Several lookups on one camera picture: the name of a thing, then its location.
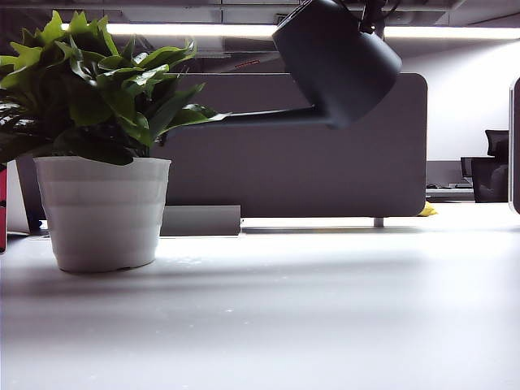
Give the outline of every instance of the black chair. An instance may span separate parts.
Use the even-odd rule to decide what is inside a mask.
[[[462,177],[473,184],[475,202],[507,202],[509,131],[485,133],[491,157],[461,157]]]
[[[493,156],[503,163],[509,157],[509,131],[508,130],[486,130],[487,155]]]
[[[508,201],[508,164],[496,158],[472,158],[474,201]]]

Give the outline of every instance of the table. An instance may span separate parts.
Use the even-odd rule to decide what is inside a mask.
[[[99,275],[11,240],[2,390],[519,389],[520,216],[435,207],[165,238],[153,264]]]
[[[472,188],[427,188],[426,197],[442,197],[452,199],[475,200]]]

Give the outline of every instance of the ceiling light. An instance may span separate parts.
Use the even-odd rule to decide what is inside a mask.
[[[270,37],[276,30],[272,24],[119,24],[107,28],[114,35],[190,36],[190,37]],[[520,39],[520,28],[479,27],[397,27],[384,29],[387,38],[438,39]]]
[[[119,24],[109,23],[114,35],[189,36],[189,37],[270,37],[276,30],[269,24]]]
[[[520,28],[386,27],[387,38],[520,39]]]

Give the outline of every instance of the red object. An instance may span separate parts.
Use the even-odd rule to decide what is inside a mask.
[[[7,167],[0,165],[0,253],[7,244]]]

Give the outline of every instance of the white pot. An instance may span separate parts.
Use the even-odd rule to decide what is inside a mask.
[[[80,157],[35,158],[58,266],[104,272],[154,260],[169,160],[115,166]]]

